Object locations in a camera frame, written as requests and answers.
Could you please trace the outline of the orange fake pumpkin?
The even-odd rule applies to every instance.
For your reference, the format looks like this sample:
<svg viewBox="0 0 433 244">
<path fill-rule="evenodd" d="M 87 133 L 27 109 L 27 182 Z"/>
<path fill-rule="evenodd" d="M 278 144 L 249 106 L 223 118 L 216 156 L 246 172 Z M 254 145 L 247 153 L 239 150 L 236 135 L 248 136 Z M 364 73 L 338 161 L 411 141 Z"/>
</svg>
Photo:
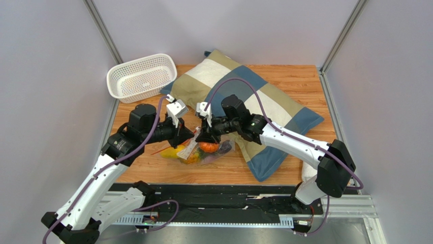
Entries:
<svg viewBox="0 0 433 244">
<path fill-rule="evenodd" d="M 199 148 L 204 152 L 204 153 L 215 153 L 219 150 L 220 145 L 219 144 L 214 144 L 214 143 L 205 143 L 205 142 L 200 142 L 198 143 Z"/>
</svg>

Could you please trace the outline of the clear orange zip bag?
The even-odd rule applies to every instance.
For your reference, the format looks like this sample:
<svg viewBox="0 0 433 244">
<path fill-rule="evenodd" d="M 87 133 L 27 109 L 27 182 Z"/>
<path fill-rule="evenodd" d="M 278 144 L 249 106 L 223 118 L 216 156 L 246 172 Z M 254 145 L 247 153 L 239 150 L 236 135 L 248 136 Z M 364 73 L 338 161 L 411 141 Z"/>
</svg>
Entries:
<svg viewBox="0 0 433 244">
<path fill-rule="evenodd" d="M 235 151 L 235 142 L 228 136 L 222 136 L 219 144 L 196 142 L 196 138 L 201 132 L 199 127 L 194 130 L 194 137 L 178 145 L 177 148 L 169 144 L 152 155 L 158 155 L 163 159 L 177 160 L 185 165 L 209 164 L 215 160 Z"/>
</svg>

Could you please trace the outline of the fake pineapple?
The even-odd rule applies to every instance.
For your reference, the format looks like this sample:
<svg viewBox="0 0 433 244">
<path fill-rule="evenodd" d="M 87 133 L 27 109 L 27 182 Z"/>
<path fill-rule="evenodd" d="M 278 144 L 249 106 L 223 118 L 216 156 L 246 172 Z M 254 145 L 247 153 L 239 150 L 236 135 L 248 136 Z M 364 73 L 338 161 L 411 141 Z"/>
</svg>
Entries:
<svg viewBox="0 0 433 244">
<path fill-rule="evenodd" d="M 179 161 L 183 164 L 197 164 L 200 163 L 204 158 L 204 152 L 201 149 L 195 149 L 191 152 L 191 154 L 188 156 L 188 158 L 182 159 L 179 158 Z"/>
</svg>

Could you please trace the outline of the yellow fake corn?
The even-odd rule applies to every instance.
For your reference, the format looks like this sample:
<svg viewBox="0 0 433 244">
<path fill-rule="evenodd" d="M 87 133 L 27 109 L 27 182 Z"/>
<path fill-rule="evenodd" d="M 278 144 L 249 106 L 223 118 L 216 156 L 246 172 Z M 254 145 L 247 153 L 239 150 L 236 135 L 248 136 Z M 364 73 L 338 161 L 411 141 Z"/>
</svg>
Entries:
<svg viewBox="0 0 433 244">
<path fill-rule="evenodd" d="M 166 159 L 178 159 L 179 156 L 177 155 L 179 152 L 181 152 L 182 150 L 185 149 L 184 145 L 179 145 L 177 148 L 173 148 L 173 147 L 168 147 L 164 150 L 162 150 L 159 155 L 162 158 L 166 158 Z"/>
</svg>

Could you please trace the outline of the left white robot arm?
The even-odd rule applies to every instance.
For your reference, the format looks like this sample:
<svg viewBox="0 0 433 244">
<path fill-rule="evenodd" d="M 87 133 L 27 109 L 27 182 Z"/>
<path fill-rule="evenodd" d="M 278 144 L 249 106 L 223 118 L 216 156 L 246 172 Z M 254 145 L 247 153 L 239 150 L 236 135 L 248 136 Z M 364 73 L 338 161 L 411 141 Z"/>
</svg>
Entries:
<svg viewBox="0 0 433 244">
<path fill-rule="evenodd" d="M 100 234 L 125 214 L 154 202 L 155 190 L 138 181 L 121 196 L 105 205 L 100 201 L 115 181 L 144 153 L 147 144 L 168 141 L 172 147 L 193 138 L 182 116 L 188 111 L 181 101 L 166 106 L 165 120 L 160 108 L 139 104 L 128 122 L 111 135 L 96 164 L 74 195 L 56 212 L 47 212 L 41 222 L 64 243 L 95 243 Z"/>
</svg>

